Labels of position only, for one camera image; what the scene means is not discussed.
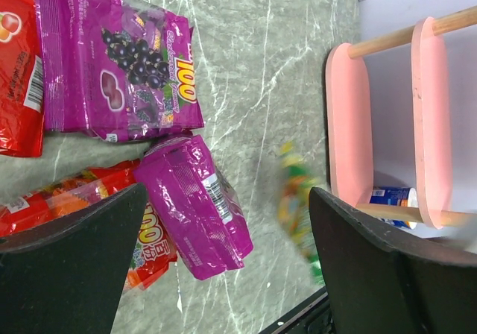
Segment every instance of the pink shelf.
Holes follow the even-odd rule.
[[[326,62],[326,108],[332,193],[351,206],[373,191],[370,87],[363,58],[351,59],[344,43]]]
[[[432,17],[419,22],[411,41],[417,200],[424,223],[441,228],[452,196],[452,155],[446,46]]]

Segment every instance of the candy bag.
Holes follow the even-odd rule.
[[[45,128],[111,142],[203,127],[186,17],[139,0],[36,0]]]
[[[134,170],[194,277],[243,268],[253,244],[235,192],[215,168],[200,136],[178,134]]]
[[[305,167],[303,159],[288,142],[281,150],[284,186],[278,207],[278,221],[301,254],[310,262],[317,284],[323,285],[320,260],[309,214],[309,193],[318,180]]]
[[[170,262],[176,261],[175,246],[148,202],[124,290],[137,286],[145,290],[169,269]]]
[[[87,168],[80,174],[29,193],[0,206],[0,237],[27,230],[47,221],[96,204],[136,183],[132,170],[139,160],[123,161],[110,168]],[[150,203],[134,248],[124,290],[146,289],[177,261],[174,244]]]
[[[39,157],[43,83],[33,0],[0,0],[0,154]]]
[[[139,161],[111,168],[87,168],[81,173],[0,205],[0,237],[68,215],[136,183],[132,169]]]

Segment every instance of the gray marble surface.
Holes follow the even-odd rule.
[[[123,295],[113,333],[258,333],[318,288],[276,221],[282,143],[325,179],[323,65],[358,38],[357,0],[146,0],[188,16],[202,131],[235,187],[255,250],[245,268],[195,280],[181,261],[147,291]],[[40,159],[0,157],[0,201],[138,157],[148,144],[48,135]]]

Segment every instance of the wooden dowel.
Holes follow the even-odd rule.
[[[419,209],[413,207],[399,207],[377,204],[358,204],[356,209],[376,218],[388,218],[390,220],[423,222]],[[443,226],[460,226],[469,221],[471,216],[477,214],[465,212],[443,211],[441,213]]]
[[[435,20],[432,30],[436,36],[477,24],[477,6]],[[348,49],[351,58],[363,57],[411,42],[414,26],[391,32],[372,40],[356,43]]]

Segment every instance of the orange candy bag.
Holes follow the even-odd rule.
[[[27,230],[84,209],[136,183],[139,160],[110,168],[87,168],[80,174],[0,206],[0,237]],[[177,261],[176,248],[156,210],[147,204],[124,289],[146,289]]]
[[[0,154],[39,157],[43,76],[34,0],[0,0]]]
[[[0,205],[0,237],[68,215],[135,183],[133,168],[138,160],[124,161],[111,168],[86,168],[9,204]]]

